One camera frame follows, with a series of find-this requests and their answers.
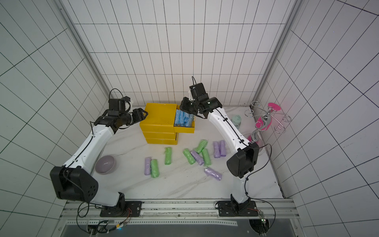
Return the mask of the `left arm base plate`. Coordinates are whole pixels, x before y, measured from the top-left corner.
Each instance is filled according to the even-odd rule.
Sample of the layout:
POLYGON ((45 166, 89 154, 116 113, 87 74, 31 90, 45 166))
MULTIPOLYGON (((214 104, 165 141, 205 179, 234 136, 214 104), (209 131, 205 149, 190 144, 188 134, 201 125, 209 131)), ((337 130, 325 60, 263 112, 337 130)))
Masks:
POLYGON ((100 212, 100 217, 139 217, 142 209, 141 201, 124 201, 116 206, 105 206, 100 212))

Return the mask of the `blue bag roll bottom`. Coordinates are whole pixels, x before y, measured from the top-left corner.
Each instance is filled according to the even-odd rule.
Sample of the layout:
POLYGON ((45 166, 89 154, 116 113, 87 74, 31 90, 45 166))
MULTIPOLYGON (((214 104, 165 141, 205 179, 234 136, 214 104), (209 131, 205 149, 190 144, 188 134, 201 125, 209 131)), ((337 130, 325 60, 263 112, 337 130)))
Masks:
POLYGON ((180 124, 180 113, 181 113, 180 110, 176 110, 174 126, 178 126, 180 124))

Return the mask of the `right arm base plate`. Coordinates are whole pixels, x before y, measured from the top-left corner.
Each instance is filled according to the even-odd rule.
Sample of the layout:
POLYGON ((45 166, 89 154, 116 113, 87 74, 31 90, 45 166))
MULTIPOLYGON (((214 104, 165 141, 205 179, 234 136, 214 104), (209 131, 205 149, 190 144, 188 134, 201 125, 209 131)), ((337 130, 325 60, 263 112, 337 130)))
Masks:
POLYGON ((257 217, 259 215, 256 203, 251 200, 244 203, 237 203, 234 200, 218 201, 215 207, 220 217, 257 217))

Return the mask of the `yellow top drawer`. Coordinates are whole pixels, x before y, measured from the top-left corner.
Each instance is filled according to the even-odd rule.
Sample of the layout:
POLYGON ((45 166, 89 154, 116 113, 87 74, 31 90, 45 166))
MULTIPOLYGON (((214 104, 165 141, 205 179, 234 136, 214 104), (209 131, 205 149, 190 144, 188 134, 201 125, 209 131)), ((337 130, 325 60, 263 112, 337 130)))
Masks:
POLYGON ((177 106, 174 118, 174 131, 176 133, 194 133, 194 115, 181 111, 177 106))

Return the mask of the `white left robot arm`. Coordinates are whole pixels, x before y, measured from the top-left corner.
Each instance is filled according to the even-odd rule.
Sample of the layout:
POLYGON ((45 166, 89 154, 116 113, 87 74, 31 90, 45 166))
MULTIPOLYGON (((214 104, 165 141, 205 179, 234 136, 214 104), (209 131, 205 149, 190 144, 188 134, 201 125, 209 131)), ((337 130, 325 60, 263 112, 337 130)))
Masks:
POLYGON ((57 197, 115 208, 117 211, 125 209, 124 194, 100 186, 92 172, 107 142, 119 128, 139 123, 147 116, 148 112, 141 108, 118 114, 106 110, 95 121, 90 135, 74 155, 62 166, 51 170, 50 178, 57 197))

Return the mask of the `blue bag roll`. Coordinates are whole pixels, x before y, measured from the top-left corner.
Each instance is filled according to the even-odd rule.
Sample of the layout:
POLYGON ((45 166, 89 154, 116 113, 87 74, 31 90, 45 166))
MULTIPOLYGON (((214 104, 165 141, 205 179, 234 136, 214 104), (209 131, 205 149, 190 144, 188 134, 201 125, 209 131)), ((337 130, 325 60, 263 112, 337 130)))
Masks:
POLYGON ((194 115, 193 114, 190 114, 189 115, 189 119, 186 123, 186 127, 192 127, 192 122, 193 122, 193 119, 194 119, 194 115))
POLYGON ((179 126, 184 126, 185 125, 185 114, 183 111, 179 111, 179 126))
POLYGON ((186 112, 183 112, 183 119, 182 119, 181 125, 186 127, 186 123, 187 123, 188 119, 189 119, 189 114, 186 112))
POLYGON ((180 124, 180 113, 181 113, 180 110, 176 110, 174 126, 178 126, 180 124))

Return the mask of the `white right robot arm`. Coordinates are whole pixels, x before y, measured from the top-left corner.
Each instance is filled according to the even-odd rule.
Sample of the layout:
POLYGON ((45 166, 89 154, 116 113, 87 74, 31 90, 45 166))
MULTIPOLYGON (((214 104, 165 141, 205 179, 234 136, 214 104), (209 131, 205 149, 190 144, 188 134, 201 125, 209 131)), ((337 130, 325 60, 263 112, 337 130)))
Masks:
POLYGON ((215 97, 202 101, 184 97, 180 104, 180 110, 197 117, 202 114, 203 118, 210 121, 221 133, 232 152, 232 156, 227 161, 228 170, 235 177, 231 203, 236 212, 246 209, 250 204, 246 178, 257 163, 259 146, 256 143, 250 143, 238 131, 215 97))

